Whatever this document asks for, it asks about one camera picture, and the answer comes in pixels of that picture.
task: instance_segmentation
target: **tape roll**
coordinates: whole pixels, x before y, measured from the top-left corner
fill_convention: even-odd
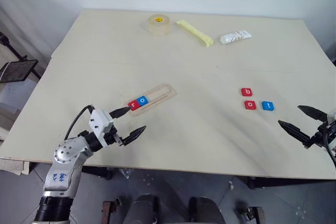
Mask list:
[[[169,17],[162,14],[154,14],[148,18],[148,31],[154,35],[165,35],[170,32]]]

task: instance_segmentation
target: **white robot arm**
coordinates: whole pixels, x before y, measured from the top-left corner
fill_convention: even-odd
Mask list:
[[[88,109],[91,113],[91,133],[85,131],[77,137],[67,139],[76,120]],[[33,224],[70,224],[70,208],[80,181],[81,169],[94,152],[117,142],[127,145],[137,139],[146,126],[131,132],[125,139],[117,134],[113,119],[126,114],[129,107],[107,113],[86,106],[70,126],[65,140],[54,152],[54,162],[47,174],[43,195]]]

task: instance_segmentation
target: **black stand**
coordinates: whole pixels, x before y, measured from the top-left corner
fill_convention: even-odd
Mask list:
[[[290,186],[300,184],[311,184],[319,182],[327,182],[327,179],[291,179],[291,178],[248,178],[247,186],[250,189],[264,188],[271,186]]]
[[[27,61],[27,56],[21,56],[9,43],[9,39],[6,35],[4,35],[2,32],[0,32],[0,44],[7,47],[18,59],[19,61]],[[41,79],[41,76],[33,69],[32,74],[34,74],[38,79]]]
[[[92,174],[106,180],[110,180],[112,178],[112,172],[107,170],[106,167],[83,166],[82,172]]]

